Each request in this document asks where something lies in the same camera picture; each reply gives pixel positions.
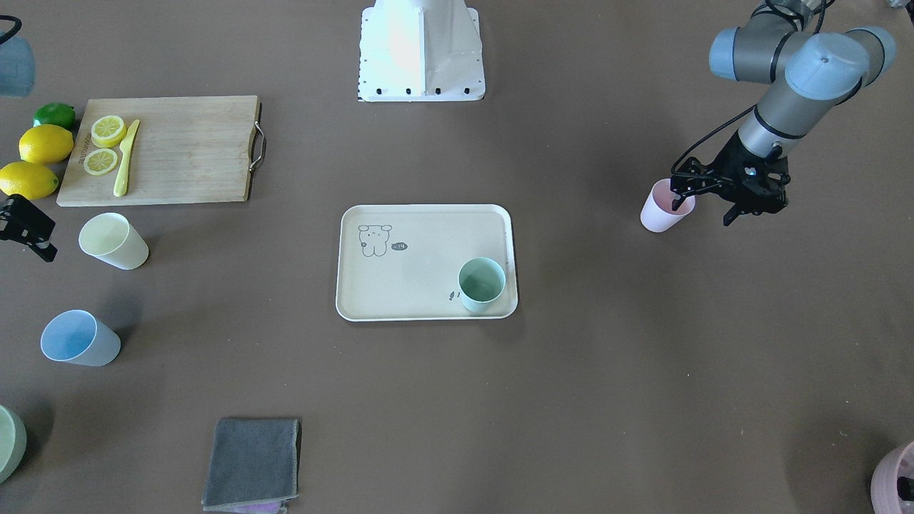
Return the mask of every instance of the gray cloth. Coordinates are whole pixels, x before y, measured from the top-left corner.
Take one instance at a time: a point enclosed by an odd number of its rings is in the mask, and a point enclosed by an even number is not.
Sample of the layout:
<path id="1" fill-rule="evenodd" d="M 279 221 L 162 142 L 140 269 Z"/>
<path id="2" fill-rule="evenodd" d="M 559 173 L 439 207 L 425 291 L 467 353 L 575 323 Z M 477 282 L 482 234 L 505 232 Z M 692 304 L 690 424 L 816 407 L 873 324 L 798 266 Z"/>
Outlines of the gray cloth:
<path id="1" fill-rule="evenodd" d="M 219 420 L 203 510 L 283 511 L 298 496 L 298 429 L 297 419 Z"/>

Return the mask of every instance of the cutting board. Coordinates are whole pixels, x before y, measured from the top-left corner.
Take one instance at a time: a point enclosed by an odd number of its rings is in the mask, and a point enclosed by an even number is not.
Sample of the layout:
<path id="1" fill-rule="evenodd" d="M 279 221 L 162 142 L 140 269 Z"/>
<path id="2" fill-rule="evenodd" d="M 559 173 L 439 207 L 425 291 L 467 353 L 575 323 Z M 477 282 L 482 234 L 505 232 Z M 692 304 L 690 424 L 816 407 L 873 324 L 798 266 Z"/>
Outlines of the cutting board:
<path id="1" fill-rule="evenodd" d="M 127 194 L 113 195 L 117 168 L 102 176 L 82 163 L 96 150 L 91 127 L 108 114 L 140 120 Z M 58 193 L 61 207 L 245 201 L 260 116 L 256 96 L 89 100 Z M 122 157 L 121 149 L 112 150 Z"/>

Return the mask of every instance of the lime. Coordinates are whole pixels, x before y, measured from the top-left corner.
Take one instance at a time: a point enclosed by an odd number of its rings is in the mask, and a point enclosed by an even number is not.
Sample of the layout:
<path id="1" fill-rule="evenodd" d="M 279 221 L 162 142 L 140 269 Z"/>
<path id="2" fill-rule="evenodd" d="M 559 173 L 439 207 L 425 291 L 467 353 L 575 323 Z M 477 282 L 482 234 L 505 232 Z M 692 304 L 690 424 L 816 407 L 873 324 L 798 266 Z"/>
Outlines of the lime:
<path id="1" fill-rule="evenodd" d="M 29 163 L 58 163 L 72 151 L 73 134 L 56 125 L 32 127 L 19 139 L 19 157 Z"/>
<path id="2" fill-rule="evenodd" d="M 101 148 L 86 155 L 86 160 L 82 161 L 82 169 L 86 170 L 89 175 L 104 175 L 114 169 L 117 165 L 117 154 L 109 148 Z"/>
<path id="3" fill-rule="evenodd" d="M 76 121 L 76 112 L 73 111 L 72 105 L 60 102 L 49 103 L 35 111 L 32 121 L 35 122 L 34 126 L 56 125 L 69 130 L 73 128 L 73 122 Z"/>
<path id="4" fill-rule="evenodd" d="M 102 116 L 92 124 L 92 143 L 99 148 L 111 148 L 121 142 L 127 127 L 121 116 Z"/>
<path id="5" fill-rule="evenodd" d="M 18 162 L 0 168 L 0 190 L 7 195 L 16 193 L 34 200 L 44 198 L 57 189 L 59 180 L 47 166 Z"/>

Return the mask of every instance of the lemon slice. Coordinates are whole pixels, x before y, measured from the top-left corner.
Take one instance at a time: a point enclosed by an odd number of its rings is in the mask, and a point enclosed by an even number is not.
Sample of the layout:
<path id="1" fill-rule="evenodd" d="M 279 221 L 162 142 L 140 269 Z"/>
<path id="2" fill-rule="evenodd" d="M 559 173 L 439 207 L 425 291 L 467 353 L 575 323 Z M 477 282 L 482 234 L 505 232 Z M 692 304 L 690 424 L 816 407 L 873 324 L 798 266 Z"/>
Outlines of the lemon slice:
<path id="1" fill-rule="evenodd" d="M 117 154 L 114 150 L 102 148 L 86 155 L 86 160 L 82 161 L 82 169 L 86 170 L 89 175 L 104 175 L 117 166 Z"/>
<path id="2" fill-rule="evenodd" d="M 121 116 L 102 116 L 92 124 L 92 143 L 99 148 L 111 148 L 121 142 L 127 127 Z"/>

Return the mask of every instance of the blue cup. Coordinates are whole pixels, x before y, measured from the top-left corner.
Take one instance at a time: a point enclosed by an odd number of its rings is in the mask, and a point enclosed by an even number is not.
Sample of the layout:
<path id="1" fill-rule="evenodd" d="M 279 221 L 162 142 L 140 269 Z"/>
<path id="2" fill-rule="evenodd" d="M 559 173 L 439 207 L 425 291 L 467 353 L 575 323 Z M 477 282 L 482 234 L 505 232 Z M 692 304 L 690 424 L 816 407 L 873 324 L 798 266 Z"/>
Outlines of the blue cup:
<path id="1" fill-rule="evenodd" d="M 0 20 L 11 21 L 13 28 L 0 31 L 0 96 L 28 96 L 35 87 L 35 57 L 28 41 L 16 37 L 22 28 L 17 17 L 0 15 Z"/>
<path id="2" fill-rule="evenodd" d="M 92 314 L 72 310 L 48 323 L 41 333 L 41 351 L 57 362 L 104 366 L 121 351 L 121 338 Z"/>

